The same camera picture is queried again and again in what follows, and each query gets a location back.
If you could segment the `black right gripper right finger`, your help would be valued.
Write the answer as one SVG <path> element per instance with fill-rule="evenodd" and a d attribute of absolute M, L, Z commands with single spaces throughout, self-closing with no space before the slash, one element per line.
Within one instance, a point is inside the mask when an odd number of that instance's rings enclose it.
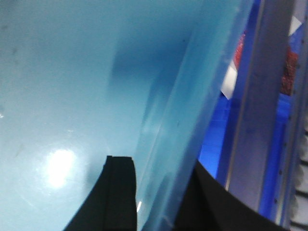
<path fill-rule="evenodd" d="M 196 162 L 174 231 L 283 231 L 227 192 Z"/>

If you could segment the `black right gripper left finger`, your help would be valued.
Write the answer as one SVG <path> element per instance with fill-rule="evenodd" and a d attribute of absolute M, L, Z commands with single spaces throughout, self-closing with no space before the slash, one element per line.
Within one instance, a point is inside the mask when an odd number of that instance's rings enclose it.
<path fill-rule="evenodd" d="M 136 173 L 131 157 L 108 156 L 88 197 L 66 231 L 135 231 Z"/>

